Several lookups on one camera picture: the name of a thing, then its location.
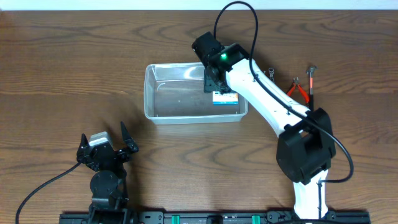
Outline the red handled cutting pliers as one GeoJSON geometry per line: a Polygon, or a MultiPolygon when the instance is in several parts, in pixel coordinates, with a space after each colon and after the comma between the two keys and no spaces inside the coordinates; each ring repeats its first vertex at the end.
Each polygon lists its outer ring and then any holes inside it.
{"type": "Polygon", "coordinates": [[[309,104],[310,102],[310,97],[308,95],[308,93],[302,88],[300,82],[299,82],[299,78],[293,78],[293,82],[292,85],[290,86],[289,90],[287,91],[287,95],[291,96],[292,93],[298,89],[298,91],[300,92],[301,96],[304,98],[304,101],[306,104],[309,104]]]}

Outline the small hammer orange black handle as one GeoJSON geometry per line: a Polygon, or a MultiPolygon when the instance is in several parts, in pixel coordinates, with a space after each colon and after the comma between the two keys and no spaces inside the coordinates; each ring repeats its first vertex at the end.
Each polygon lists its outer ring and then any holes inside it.
{"type": "Polygon", "coordinates": [[[309,66],[307,70],[307,75],[309,76],[309,102],[308,106],[311,111],[314,110],[314,100],[313,100],[313,75],[315,73],[315,70],[317,70],[318,67],[316,65],[311,65],[309,66]]]}

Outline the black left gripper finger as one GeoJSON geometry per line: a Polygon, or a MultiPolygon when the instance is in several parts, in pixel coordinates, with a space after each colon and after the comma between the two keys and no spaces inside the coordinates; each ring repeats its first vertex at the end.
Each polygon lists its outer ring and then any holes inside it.
{"type": "Polygon", "coordinates": [[[135,143],[135,140],[129,134],[129,131],[126,128],[126,125],[123,121],[121,121],[121,134],[123,142],[125,143],[126,147],[124,148],[125,151],[128,153],[136,153],[139,151],[138,145],[135,143]]]}
{"type": "Polygon", "coordinates": [[[80,156],[84,156],[86,149],[89,148],[89,147],[90,147],[90,145],[88,143],[86,135],[83,133],[81,135],[81,140],[80,140],[80,145],[79,145],[79,155],[80,156]]]}

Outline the silver ratchet wrench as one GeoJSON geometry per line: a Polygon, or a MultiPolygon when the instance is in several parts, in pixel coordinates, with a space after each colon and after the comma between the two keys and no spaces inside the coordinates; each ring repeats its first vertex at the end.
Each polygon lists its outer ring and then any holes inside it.
{"type": "Polygon", "coordinates": [[[275,82],[275,80],[274,80],[274,69],[273,69],[272,67],[270,67],[270,68],[268,69],[268,72],[269,72],[269,79],[270,79],[272,82],[275,82]]]}

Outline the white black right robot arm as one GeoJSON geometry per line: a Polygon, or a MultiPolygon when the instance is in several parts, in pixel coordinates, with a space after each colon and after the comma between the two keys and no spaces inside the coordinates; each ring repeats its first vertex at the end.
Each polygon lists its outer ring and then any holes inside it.
{"type": "Polygon", "coordinates": [[[291,99],[239,44],[225,47],[207,32],[193,42],[192,49],[205,67],[206,92],[238,93],[274,130],[277,163],[294,185],[295,214],[301,219],[325,217],[325,181],[336,154],[335,143],[327,136],[329,115],[291,99]]]}

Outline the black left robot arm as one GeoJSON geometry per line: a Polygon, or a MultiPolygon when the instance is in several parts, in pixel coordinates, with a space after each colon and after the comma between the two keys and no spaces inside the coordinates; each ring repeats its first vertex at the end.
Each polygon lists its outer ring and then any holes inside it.
{"type": "Polygon", "coordinates": [[[127,172],[124,163],[139,151],[138,145],[121,123],[121,134],[125,147],[114,150],[107,132],[92,135],[87,139],[81,135],[76,153],[78,162],[95,171],[90,182],[92,192],[87,223],[137,223],[138,214],[127,208],[127,172]]]}

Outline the blue white screwdriver box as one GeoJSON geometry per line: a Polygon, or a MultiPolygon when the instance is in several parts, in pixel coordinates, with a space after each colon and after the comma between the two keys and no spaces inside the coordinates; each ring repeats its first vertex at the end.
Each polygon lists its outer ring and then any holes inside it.
{"type": "Polygon", "coordinates": [[[212,102],[214,105],[238,105],[239,96],[237,93],[212,92],[212,102]]]}

